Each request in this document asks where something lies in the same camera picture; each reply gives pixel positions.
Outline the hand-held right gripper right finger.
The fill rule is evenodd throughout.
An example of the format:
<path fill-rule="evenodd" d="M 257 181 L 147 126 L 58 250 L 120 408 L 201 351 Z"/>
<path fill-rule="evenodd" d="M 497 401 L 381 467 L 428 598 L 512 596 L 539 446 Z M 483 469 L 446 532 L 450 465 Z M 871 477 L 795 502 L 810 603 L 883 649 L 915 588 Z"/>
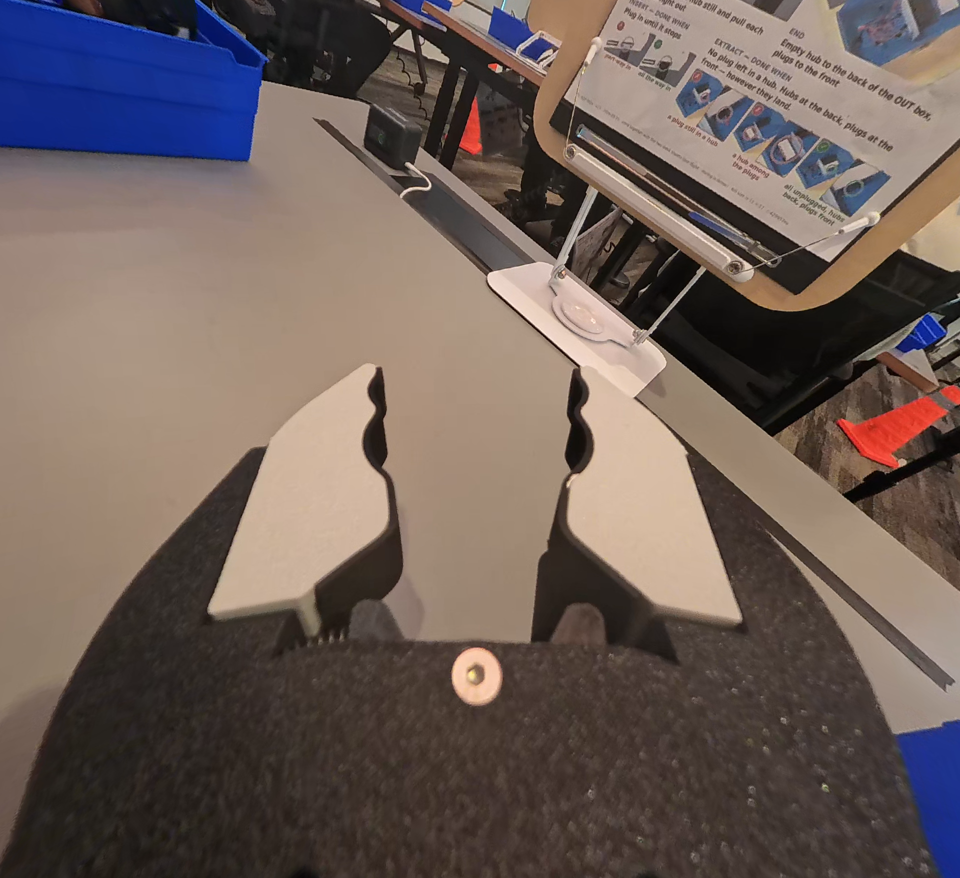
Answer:
<path fill-rule="evenodd" d="M 737 631 L 744 617 L 683 443 L 594 368 L 567 399 L 568 476 L 534 589 L 533 641 L 591 607 L 606 642 L 669 642 L 668 623 Z"/>

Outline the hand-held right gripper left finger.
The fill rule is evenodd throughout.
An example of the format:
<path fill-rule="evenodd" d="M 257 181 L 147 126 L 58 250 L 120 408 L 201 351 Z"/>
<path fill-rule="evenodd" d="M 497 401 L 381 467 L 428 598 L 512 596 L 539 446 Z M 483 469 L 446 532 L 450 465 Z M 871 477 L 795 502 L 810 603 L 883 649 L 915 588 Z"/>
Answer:
<path fill-rule="evenodd" d="M 346 640 L 354 610 L 403 571 L 383 370 L 363 364 L 270 439 L 207 606 L 215 622 L 290 612 L 307 640 Z"/>

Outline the small blue bin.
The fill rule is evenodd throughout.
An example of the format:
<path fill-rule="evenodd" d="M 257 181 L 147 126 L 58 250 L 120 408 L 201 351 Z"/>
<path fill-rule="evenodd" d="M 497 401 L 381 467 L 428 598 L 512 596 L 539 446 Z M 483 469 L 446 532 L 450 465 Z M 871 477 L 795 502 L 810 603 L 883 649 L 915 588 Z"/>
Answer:
<path fill-rule="evenodd" d="M 915 351 L 926 351 L 939 344 L 947 336 L 947 329 L 940 322 L 938 316 L 929 312 L 924 315 L 906 337 L 895 345 L 895 350 L 901 354 Z"/>

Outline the instruction board on stand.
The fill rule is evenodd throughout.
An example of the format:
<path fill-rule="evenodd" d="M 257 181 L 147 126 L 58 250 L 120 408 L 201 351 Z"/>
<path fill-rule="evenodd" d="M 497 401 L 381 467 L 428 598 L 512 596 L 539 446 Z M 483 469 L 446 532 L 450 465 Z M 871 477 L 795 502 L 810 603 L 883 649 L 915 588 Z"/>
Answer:
<path fill-rule="evenodd" d="M 554 263 L 489 288 L 636 398 L 666 367 L 571 274 L 602 196 L 768 310 L 832 302 L 958 201 L 958 0 L 580 0 L 534 105 L 586 192 Z"/>

